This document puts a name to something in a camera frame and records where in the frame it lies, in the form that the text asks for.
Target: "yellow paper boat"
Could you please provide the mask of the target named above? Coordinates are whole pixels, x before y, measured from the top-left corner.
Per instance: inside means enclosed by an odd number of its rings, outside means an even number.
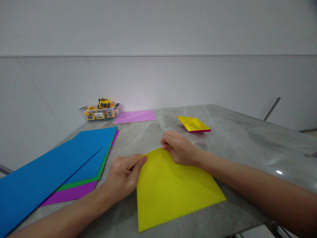
[[[189,132],[208,132],[211,131],[210,127],[201,122],[198,118],[195,117],[177,117],[183,126]]]

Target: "left hand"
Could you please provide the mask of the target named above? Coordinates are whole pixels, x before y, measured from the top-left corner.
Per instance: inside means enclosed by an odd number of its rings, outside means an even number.
[[[143,154],[117,156],[112,159],[107,180],[102,190],[108,193],[113,203],[124,199],[136,188],[139,174],[147,158]]]

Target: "hand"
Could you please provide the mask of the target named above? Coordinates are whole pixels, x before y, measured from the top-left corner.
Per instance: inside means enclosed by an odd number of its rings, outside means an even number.
[[[136,188],[139,173],[147,158],[143,154],[132,156],[117,156],[112,159],[107,180],[102,185],[113,204],[124,199]]]
[[[197,166],[202,150],[190,143],[177,131],[164,132],[161,139],[164,150],[168,150],[176,164]]]

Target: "paper sheet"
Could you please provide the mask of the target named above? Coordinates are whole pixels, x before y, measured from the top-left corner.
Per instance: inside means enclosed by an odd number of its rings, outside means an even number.
[[[0,237],[15,228],[100,149],[89,140],[82,144],[70,140],[0,179]]]
[[[134,112],[121,112],[113,124],[142,122],[142,121],[155,121],[153,110],[134,111]]]
[[[111,146],[117,129],[118,127],[110,127],[99,130],[82,131],[72,139],[73,143],[78,144],[81,144],[86,140],[94,140],[94,143],[102,146],[102,149],[98,151],[89,161],[87,161],[87,163],[85,163],[78,171],[76,171],[76,173],[74,173],[68,180],[66,180],[64,184],[94,178],[98,175],[100,166],[108,148]]]
[[[203,170],[175,164],[162,148],[145,156],[137,185],[139,232],[226,200]]]
[[[98,174],[97,174],[96,177],[85,179],[85,180],[81,180],[81,181],[77,181],[77,182],[74,182],[74,183],[64,184],[64,185],[60,186],[55,192],[62,191],[62,190],[65,190],[65,189],[70,189],[70,188],[73,188],[73,187],[77,187],[77,186],[80,186],[80,185],[83,185],[83,184],[86,184],[86,183],[91,183],[91,182],[94,182],[94,181],[98,181],[100,179],[100,177],[101,177],[103,168],[104,168],[104,166],[106,164],[106,160],[107,160],[107,158],[109,156],[109,153],[110,153],[110,151],[111,151],[111,149],[112,149],[112,147],[113,147],[113,145],[114,145],[114,143],[115,143],[115,141],[117,139],[118,134],[119,134],[119,130],[117,130],[117,132],[116,132],[116,134],[115,134],[115,136],[113,138],[112,144],[108,148],[108,151],[107,151],[106,155],[104,156],[104,159],[102,161],[101,166],[98,169]]]
[[[43,206],[48,206],[52,205],[55,203],[61,203],[61,202],[68,202],[76,199],[80,199],[83,196],[87,195],[91,191],[95,189],[95,186],[97,184],[97,181],[87,183],[84,185],[80,185],[78,187],[66,189],[63,191],[55,192],[51,194],[41,205],[40,207]]]
[[[178,116],[179,121],[189,132],[208,132],[210,127],[205,125],[202,121],[195,117]]]

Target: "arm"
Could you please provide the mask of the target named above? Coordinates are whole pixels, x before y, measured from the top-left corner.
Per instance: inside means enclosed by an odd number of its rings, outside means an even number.
[[[147,160],[145,157],[139,160],[141,156],[135,154],[113,158],[104,184],[71,205],[10,235],[9,238],[78,236],[92,221],[136,188],[141,167]]]
[[[294,234],[317,236],[317,195],[281,178],[200,150],[176,131],[164,133],[162,148],[175,163],[196,166],[256,204]]]

